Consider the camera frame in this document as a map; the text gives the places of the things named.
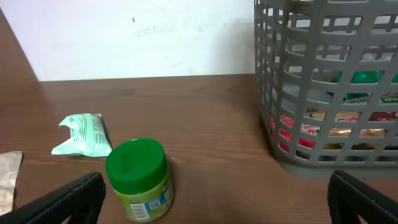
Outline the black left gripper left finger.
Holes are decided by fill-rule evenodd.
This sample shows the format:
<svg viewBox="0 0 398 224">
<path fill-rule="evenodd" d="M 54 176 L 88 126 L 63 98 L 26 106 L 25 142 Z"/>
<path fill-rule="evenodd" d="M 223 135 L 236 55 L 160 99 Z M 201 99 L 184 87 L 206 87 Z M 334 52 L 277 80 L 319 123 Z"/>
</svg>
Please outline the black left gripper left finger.
<svg viewBox="0 0 398 224">
<path fill-rule="evenodd" d="M 86 174 L 17 210 L 1 216 L 1 223 L 96 224 L 106 196 L 100 172 Z"/>
</svg>

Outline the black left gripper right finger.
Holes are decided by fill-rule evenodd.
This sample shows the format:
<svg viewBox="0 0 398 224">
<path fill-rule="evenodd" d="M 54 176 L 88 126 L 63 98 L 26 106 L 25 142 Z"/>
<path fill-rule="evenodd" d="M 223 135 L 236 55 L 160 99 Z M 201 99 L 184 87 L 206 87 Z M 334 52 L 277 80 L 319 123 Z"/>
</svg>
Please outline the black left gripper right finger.
<svg viewBox="0 0 398 224">
<path fill-rule="evenodd" d="M 335 170 L 327 201 L 333 224 L 397 224 L 397 202 L 343 170 Z"/>
</svg>

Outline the green coffee sachet bag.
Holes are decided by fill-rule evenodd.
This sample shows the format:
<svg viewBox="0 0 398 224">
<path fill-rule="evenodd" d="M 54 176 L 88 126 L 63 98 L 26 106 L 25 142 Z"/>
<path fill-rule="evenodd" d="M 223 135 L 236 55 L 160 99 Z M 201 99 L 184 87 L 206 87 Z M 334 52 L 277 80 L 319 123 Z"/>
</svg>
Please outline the green coffee sachet bag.
<svg viewBox="0 0 398 224">
<path fill-rule="evenodd" d="M 368 84 L 377 83 L 383 76 L 384 71 L 361 71 L 354 72 L 351 83 L 354 84 Z M 372 97 L 372 93 L 347 93 L 343 97 L 343 103 L 361 103 L 366 104 Z M 385 98 L 397 95 L 396 92 L 387 92 L 379 100 L 380 103 L 394 103 L 397 100 L 385 100 Z"/>
</svg>

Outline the red spaghetti pasta packet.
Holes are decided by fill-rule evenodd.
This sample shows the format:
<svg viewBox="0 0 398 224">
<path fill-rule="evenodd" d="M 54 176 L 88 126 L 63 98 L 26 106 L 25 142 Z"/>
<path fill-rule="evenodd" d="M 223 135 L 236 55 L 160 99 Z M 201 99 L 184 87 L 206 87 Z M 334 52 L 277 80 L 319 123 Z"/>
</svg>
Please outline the red spaghetti pasta packet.
<svg viewBox="0 0 398 224">
<path fill-rule="evenodd" d="M 317 120 L 323 120 L 326 116 L 326 111 L 311 111 L 309 113 L 304 114 L 305 117 L 308 118 L 313 118 Z M 361 112 L 359 111 L 351 111 L 351 112 L 340 112 L 336 114 L 335 121 L 336 122 L 357 122 L 358 119 L 361 116 Z M 281 116 L 282 123 L 289 126 L 293 127 L 294 121 L 292 118 L 283 115 Z M 396 112 L 374 112 L 370 117 L 370 121 L 395 121 L 397 119 L 397 113 Z M 319 126 L 312 126 L 310 124 L 301 124 L 300 128 L 301 132 L 310 134 L 310 135 L 318 135 L 321 127 Z M 351 133 L 351 128 L 332 128 L 329 132 L 329 136 L 338 136 L 338 137 L 348 137 L 349 134 Z M 361 138 L 365 137 L 377 137 L 377 138 L 382 138 L 384 137 L 388 132 L 388 129 L 362 129 L 359 136 Z M 292 135 L 286 131 L 285 129 L 280 130 L 280 134 L 282 135 L 283 138 L 286 140 L 290 141 L 292 139 Z M 301 146 L 313 148 L 315 146 L 315 141 L 310 140 L 310 139 L 305 139 L 305 138 L 299 138 L 298 139 L 298 144 Z M 324 149 L 342 149 L 344 143 L 340 142 L 331 142 L 331 143 L 326 143 L 324 145 Z M 377 143 L 370 143 L 370 142 L 361 142 L 358 144 L 353 144 L 351 146 L 351 150 L 373 150 L 378 147 Z M 397 145 L 396 144 L 390 144 L 387 145 L 384 150 L 388 151 L 396 151 L 397 150 Z"/>
</svg>

